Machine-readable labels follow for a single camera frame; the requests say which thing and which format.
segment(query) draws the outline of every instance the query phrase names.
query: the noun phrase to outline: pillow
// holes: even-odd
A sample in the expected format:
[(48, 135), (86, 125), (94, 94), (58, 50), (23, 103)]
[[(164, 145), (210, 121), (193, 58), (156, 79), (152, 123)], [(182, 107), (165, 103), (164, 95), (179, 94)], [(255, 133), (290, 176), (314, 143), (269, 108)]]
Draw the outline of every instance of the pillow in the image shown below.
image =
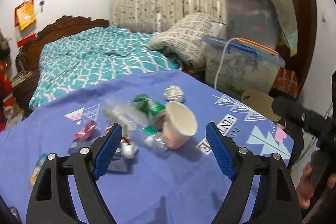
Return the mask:
[(187, 67), (205, 70), (207, 45), (201, 38), (208, 33), (210, 22), (218, 20), (204, 13), (188, 15), (168, 31), (153, 36), (148, 47), (164, 55), (175, 53)]

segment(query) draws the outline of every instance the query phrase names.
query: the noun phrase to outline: table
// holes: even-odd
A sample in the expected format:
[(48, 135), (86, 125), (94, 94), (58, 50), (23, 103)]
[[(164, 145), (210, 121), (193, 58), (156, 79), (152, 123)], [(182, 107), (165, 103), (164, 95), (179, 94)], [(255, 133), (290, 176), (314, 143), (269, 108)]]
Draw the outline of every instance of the table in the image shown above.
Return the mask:
[[(51, 152), (67, 155), (73, 135), (84, 126), (65, 114), (84, 107), (84, 113), (96, 120), (103, 134), (108, 126), (101, 110), (106, 98), (116, 96), (129, 101), (146, 93), (165, 103), (163, 90), (169, 85), (178, 85), (184, 91), (185, 105), (198, 121), (197, 133), (167, 159), (140, 148), (132, 172), (100, 177), (97, 185), (118, 224), (211, 223), (231, 181), (222, 175), (204, 142), (205, 127), (210, 121), (238, 146), (246, 146), (258, 155), (278, 152), (288, 163), (293, 140), (240, 102), (179, 70), (129, 75), (71, 92), (38, 107), (20, 125), (0, 133), (0, 194), (4, 201), (9, 207), (16, 207), (25, 222), (31, 193), (29, 179), (38, 158)], [(78, 217), (87, 222), (71, 176), (69, 184)], [(242, 221), (250, 217), (257, 188), (255, 177)]]

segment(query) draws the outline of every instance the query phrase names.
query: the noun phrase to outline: wooden headboard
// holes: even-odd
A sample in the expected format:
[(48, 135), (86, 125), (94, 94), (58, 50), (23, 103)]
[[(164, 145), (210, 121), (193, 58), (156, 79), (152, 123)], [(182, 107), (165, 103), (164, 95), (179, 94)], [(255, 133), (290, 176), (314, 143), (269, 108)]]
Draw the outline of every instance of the wooden headboard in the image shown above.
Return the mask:
[(37, 38), (26, 43), (16, 57), (17, 72), (22, 72), (22, 66), (29, 72), (39, 69), (39, 60), (44, 45), (63, 37), (78, 34), (93, 27), (108, 27), (109, 21), (98, 19), (92, 21), (89, 17), (63, 16), (53, 24), (47, 25), (38, 32)]

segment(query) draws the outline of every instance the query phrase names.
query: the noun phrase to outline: white cable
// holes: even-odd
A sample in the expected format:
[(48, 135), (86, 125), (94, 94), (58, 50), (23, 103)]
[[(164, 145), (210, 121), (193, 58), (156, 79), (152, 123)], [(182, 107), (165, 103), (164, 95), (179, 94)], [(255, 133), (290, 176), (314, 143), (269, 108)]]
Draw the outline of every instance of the white cable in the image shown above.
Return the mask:
[(229, 46), (230, 42), (233, 41), (233, 40), (235, 40), (235, 39), (238, 39), (238, 38), (231, 38), (231, 39), (229, 39), (226, 42), (225, 46), (224, 46), (224, 49), (223, 49), (223, 52), (222, 52), (222, 57), (220, 59), (219, 67), (218, 67), (218, 70), (217, 70), (217, 73), (216, 73), (216, 77), (215, 77), (215, 90), (217, 90), (217, 80), (218, 80), (219, 73), (220, 73), (220, 71), (222, 69), (222, 65), (223, 65), (224, 55), (225, 55), (226, 49)]

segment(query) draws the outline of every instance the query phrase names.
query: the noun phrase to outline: paper cup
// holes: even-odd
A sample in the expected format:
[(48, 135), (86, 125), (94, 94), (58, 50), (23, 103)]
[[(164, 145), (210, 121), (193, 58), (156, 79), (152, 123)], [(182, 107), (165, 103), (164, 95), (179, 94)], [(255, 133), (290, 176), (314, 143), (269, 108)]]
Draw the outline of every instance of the paper cup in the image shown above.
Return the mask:
[(197, 131), (197, 121), (193, 112), (185, 105), (170, 101), (166, 104), (166, 116), (162, 135), (168, 148), (181, 147)]

